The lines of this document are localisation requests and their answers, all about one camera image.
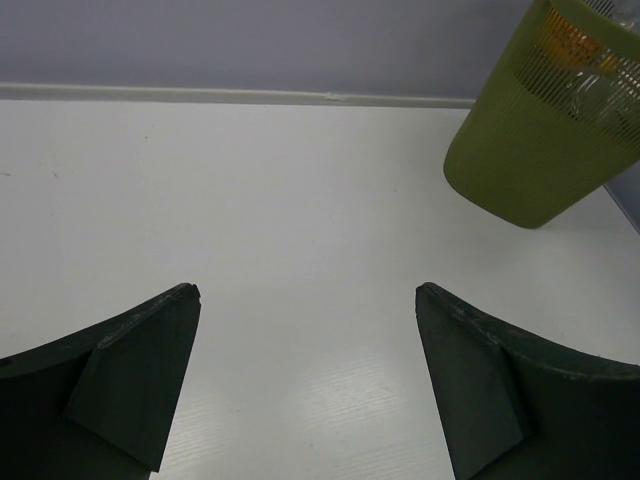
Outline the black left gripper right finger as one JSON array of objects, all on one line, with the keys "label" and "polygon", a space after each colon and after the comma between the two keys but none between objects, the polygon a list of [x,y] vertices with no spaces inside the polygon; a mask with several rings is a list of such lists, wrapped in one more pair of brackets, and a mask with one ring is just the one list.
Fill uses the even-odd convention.
[{"label": "black left gripper right finger", "polygon": [[639,368],[562,346],[434,283],[417,325],[457,479],[636,479]]}]

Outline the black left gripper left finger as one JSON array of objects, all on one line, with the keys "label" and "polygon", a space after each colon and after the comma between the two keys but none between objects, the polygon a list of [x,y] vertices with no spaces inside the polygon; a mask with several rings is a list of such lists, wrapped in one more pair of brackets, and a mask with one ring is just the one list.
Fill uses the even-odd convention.
[{"label": "black left gripper left finger", "polygon": [[1,361],[4,479],[147,479],[159,471],[201,311],[179,284]]}]

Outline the orange juice bottle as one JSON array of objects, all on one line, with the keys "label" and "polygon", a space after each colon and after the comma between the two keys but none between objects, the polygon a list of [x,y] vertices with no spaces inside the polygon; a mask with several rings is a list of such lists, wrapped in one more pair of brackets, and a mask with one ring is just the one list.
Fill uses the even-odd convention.
[{"label": "orange juice bottle", "polygon": [[597,73],[609,75],[621,62],[619,55],[584,34],[556,10],[545,18],[540,45],[551,63],[565,70],[593,67]]}]

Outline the clear bottle white cap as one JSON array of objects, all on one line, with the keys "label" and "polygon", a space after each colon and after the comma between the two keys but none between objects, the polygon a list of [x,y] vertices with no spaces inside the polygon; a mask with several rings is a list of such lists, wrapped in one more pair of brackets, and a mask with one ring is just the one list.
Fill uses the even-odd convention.
[{"label": "clear bottle white cap", "polygon": [[639,63],[602,46],[574,78],[571,115],[599,128],[635,127],[639,119]]}]

